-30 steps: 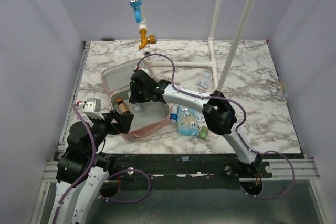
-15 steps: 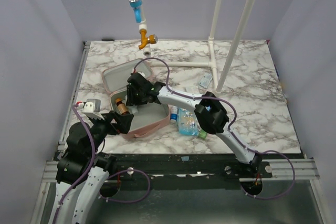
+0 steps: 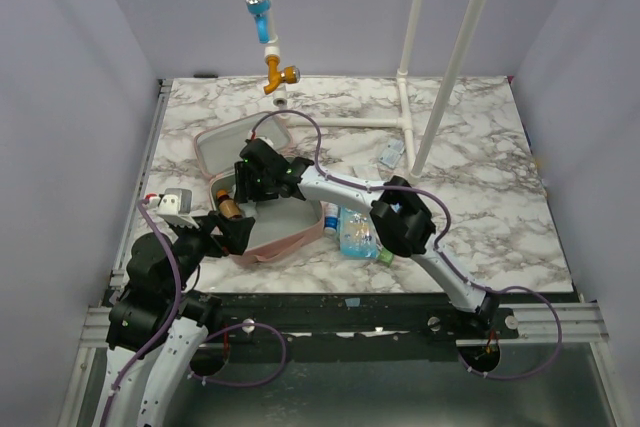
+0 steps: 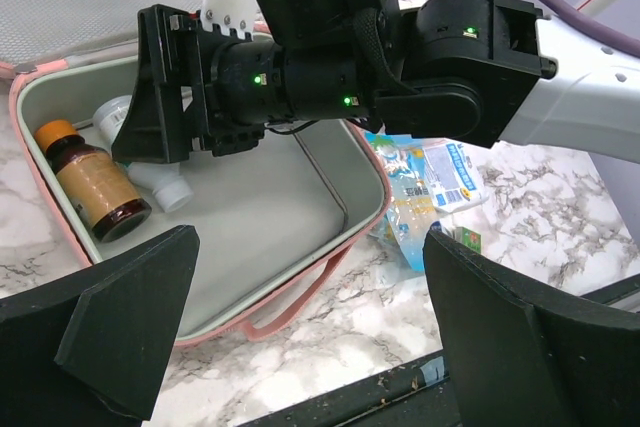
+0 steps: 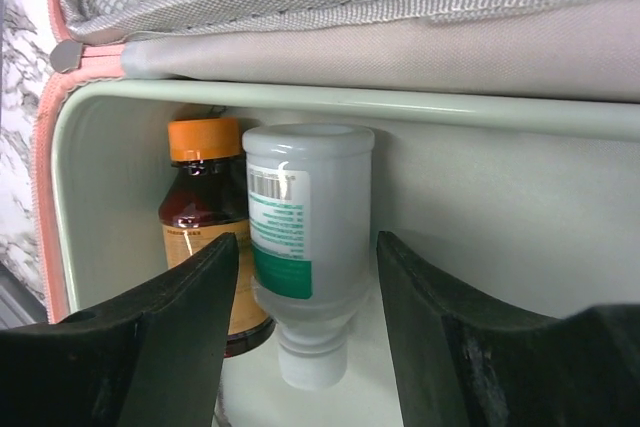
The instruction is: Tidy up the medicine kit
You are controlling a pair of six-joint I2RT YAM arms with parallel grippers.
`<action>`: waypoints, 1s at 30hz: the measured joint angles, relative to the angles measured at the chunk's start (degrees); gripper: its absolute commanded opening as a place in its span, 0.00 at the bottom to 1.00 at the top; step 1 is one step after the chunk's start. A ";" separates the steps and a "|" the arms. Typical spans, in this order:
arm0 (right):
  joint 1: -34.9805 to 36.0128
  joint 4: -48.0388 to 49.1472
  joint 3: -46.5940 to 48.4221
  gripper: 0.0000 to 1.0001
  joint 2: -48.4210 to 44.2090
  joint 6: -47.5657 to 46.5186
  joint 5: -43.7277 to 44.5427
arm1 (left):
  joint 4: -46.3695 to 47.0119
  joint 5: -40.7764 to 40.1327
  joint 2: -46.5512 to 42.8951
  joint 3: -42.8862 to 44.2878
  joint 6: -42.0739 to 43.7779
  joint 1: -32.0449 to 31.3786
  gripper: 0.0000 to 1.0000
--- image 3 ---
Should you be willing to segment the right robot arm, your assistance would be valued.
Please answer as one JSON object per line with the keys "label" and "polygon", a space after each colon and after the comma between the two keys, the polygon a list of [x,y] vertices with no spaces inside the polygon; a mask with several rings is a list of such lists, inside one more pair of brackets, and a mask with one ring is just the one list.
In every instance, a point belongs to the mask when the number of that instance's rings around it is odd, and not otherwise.
{"label": "right robot arm", "polygon": [[416,262],[447,294],[459,312],[462,331],[480,339],[496,327],[498,295],[456,266],[441,244],[446,230],[436,231],[432,213],[422,201],[433,195],[394,176],[387,182],[337,177],[310,159],[291,160],[261,139],[240,152],[236,182],[242,202],[296,198],[345,207],[368,217],[378,238],[392,254]]}

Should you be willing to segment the small green medicine box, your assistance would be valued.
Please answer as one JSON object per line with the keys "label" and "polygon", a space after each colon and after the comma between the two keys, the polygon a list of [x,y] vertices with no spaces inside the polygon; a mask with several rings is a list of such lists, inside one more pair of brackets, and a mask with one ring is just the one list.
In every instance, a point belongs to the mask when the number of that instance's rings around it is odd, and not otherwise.
{"label": "small green medicine box", "polygon": [[376,258],[376,261],[380,264],[383,264],[385,266],[390,266],[393,263],[394,260],[394,254],[392,252],[390,252],[388,249],[382,247],[379,250],[378,256]]}

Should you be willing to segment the blue cotton swab packet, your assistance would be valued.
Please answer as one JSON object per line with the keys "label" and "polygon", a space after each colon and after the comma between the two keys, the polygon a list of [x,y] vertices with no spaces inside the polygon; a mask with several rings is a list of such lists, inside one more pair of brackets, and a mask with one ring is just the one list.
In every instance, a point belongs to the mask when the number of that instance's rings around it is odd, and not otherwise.
{"label": "blue cotton swab packet", "polygon": [[339,216],[339,243],[342,254],[375,259],[378,246],[373,222],[364,214],[342,207]]}

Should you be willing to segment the amber bottle orange cap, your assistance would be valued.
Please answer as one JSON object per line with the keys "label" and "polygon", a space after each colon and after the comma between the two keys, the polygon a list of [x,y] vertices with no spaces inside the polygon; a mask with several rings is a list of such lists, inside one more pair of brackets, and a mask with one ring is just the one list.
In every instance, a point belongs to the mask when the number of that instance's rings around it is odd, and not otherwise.
{"label": "amber bottle orange cap", "polygon": [[229,192],[220,189],[215,194],[216,205],[221,215],[227,219],[241,219],[244,217],[242,210],[238,207]]}

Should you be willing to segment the pink medicine kit case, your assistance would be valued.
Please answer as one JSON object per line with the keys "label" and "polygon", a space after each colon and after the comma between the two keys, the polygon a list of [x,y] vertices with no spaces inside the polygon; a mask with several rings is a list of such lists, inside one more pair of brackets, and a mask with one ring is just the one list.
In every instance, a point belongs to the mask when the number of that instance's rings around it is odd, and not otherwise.
{"label": "pink medicine kit case", "polygon": [[277,197],[276,192],[259,186],[246,174],[236,180],[240,151],[252,133],[278,153],[291,160],[292,136],[277,117],[263,113],[243,117],[200,132],[194,150],[200,170],[208,179],[208,196],[218,206],[217,193],[225,190],[246,217],[255,219],[245,252],[232,260],[241,266],[279,261],[300,248],[319,240],[324,229],[324,208],[319,201]]}

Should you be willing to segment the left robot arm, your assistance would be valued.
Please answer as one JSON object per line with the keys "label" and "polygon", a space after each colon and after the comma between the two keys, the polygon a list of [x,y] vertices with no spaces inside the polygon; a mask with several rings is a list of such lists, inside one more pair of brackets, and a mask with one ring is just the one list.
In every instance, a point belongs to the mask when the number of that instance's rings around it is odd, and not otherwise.
{"label": "left robot arm", "polygon": [[155,223],[132,245],[129,281],[109,313],[107,367],[96,426],[160,426],[202,342],[222,327],[221,302],[185,289],[206,257],[241,255],[255,220],[209,212],[172,226]]}

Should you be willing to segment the small white blue bottle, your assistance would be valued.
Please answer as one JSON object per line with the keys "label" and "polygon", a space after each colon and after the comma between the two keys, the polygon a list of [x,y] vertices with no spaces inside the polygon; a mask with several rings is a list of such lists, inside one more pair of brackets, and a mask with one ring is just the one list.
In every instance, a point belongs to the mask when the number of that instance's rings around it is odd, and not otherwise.
{"label": "small white blue bottle", "polygon": [[339,230],[340,207],[334,203],[324,204],[324,234],[334,237]]}

